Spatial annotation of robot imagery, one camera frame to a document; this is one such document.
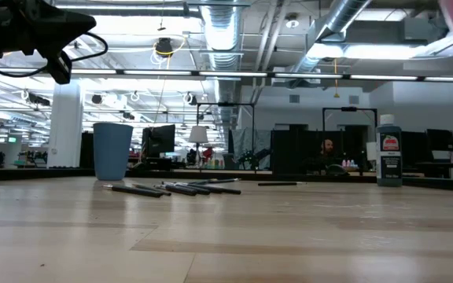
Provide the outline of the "black monitor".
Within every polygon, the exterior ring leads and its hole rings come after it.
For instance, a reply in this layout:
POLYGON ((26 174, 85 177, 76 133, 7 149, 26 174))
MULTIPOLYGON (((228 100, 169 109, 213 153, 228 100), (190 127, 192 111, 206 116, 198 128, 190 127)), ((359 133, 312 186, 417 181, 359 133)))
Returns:
POLYGON ((147 127, 142 133, 142 149, 147 158, 175 151, 175 125, 147 127))
POLYGON ((426 136, 431 151, 453 152, 452 130, 428 129, 426 136))

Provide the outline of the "black gantry frame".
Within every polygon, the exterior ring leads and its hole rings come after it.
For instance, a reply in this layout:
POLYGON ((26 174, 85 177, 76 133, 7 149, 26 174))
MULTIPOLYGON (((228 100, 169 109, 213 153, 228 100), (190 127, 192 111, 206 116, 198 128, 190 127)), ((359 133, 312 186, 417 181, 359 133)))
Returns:
POLYGON ((322 108, 322 133, 326 132, 326 112, 327 111, 339 111, 339 112, 372 112, 374 118, 374 127, 379 124, 378 110, 376 108, 357 108, 355 106, 345 106, 339 108, 322 108))
POLYGON ((226 170, 244 170, 239 164, 238 159, 234 155, 234 131, 238 126, 238 121, 234 115, 239 115, 241 112, 240 108, 248 106, 252 112, 255 110, 255 105, 251 103, 233 103, 233 102, 198 102, 196 109, 196 125, 199 125, 201 116, 208 113, 208 110, 212 107, 216 107, 220 121, 215 123, 216 126, 220 127, 220 131, 223 133, 223 143, 227 147, 227 153, 223 154, 223 162, 226 170))

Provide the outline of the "black paint bottle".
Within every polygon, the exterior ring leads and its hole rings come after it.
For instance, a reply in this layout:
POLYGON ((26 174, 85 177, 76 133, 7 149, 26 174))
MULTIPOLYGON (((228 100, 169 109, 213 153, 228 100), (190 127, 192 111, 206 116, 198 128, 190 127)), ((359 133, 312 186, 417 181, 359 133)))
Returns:
POLYGON ((395 125, 392 114, 380 115, 376 128, 377 184, 401 187, 403 184, 401 128, 395 125))

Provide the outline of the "white table lamp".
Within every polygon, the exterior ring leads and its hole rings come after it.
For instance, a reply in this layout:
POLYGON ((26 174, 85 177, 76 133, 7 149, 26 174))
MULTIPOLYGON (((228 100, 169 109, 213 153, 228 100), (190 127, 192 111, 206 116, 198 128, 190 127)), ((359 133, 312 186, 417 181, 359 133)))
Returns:
POLYGON ((199 125, 192 126, 188 142, 193 143, 195 145, 195 150, 197 154, 196 165, 198 168, 201 168, 203 162, 200 154, 200 146, 208 144, 207 127, 199 125))

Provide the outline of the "silver ventilation duct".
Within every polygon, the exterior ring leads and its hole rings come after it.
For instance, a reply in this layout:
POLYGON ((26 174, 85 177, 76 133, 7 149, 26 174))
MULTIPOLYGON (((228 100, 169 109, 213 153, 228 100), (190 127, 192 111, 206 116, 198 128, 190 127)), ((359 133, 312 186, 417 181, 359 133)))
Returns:
POLYGON ((239 68, 241 0, 207 0, 213 5, 200 7, 204 20, 204 37, 208 45, 211 69, 215 72, 235 72, 239 68))
POLYGON ((333 57, 336 43, 343 43, 348 27, 372 0, 334 0, 330 11, 313 20, 306 34, 308 50, 291 68, 291 72, 311 72, 321 59, 333 57))

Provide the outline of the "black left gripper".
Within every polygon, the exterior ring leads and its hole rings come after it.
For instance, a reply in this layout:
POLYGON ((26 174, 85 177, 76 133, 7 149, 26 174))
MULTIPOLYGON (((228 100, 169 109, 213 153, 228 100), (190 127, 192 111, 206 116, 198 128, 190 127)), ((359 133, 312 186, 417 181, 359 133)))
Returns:
POLYGON ((89 15, 59 9, 44 0, 2 0, 9 10, 8 25, 25 55, 36 50, 46 59, 46 71, 57 84, 69 84, 72 62, 63 49, 97 25, 89 15))

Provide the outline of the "person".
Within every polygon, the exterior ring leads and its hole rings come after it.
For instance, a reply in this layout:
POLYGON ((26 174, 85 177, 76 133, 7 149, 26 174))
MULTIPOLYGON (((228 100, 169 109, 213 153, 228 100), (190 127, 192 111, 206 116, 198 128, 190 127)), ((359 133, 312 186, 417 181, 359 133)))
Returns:
POLYGON ((342 161, 342 158, 335 153, 333 141, 325 139, 318 155, 308 160, 306 170, 308 173, 317 175, 349 176, 342 161))

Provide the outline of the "black partition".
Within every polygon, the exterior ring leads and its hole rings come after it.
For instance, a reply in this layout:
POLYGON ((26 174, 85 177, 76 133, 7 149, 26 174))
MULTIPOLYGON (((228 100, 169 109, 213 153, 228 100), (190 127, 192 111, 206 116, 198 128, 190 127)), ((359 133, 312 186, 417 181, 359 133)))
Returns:
POLYGON ((316 175, 306 165, 321 150, 325 139, 333 141, 335 153, 342 158, 347 172, 371 169, 366 160, 366 126, 343 126, 338 130, 308 130, 303 125, 271 132, 271 170, 277 175, 316 175))

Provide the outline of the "blue plastic cup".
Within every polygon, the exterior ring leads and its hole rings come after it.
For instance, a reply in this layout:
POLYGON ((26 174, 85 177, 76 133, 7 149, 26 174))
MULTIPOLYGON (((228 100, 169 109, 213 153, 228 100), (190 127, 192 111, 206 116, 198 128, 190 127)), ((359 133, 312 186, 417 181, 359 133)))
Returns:
POLYGON ((100 181, 120 181, 127 170, 133 127, 118 123, 95 123, 94 171, 100 181))

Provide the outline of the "ceiling light rail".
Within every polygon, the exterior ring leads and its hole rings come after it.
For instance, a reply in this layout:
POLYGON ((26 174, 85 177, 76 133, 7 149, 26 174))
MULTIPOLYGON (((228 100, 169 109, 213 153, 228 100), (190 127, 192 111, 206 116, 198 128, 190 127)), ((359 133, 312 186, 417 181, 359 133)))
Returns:
POLYGON ((256 79, 327 79, 327 80, 369 80, 401 81, 424 83, 453 83, 453 76, 423 75, 358 75, 334 73, 291 73, 291 72, 228 72, 228 71, 173 71, 167 69, 89 69, 75 68, 73 75, 78 76, 171 76, 171 77, 212 77, 219 78, 256 78, 256 79))

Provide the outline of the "white pillar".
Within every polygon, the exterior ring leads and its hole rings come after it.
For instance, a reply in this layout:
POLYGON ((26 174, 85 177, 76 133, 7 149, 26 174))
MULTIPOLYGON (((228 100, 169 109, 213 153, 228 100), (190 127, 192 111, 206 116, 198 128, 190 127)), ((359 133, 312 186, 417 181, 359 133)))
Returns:
POLYGON ((79 166, 83 102, 78 79, 54 86, 47 167, 79 166))

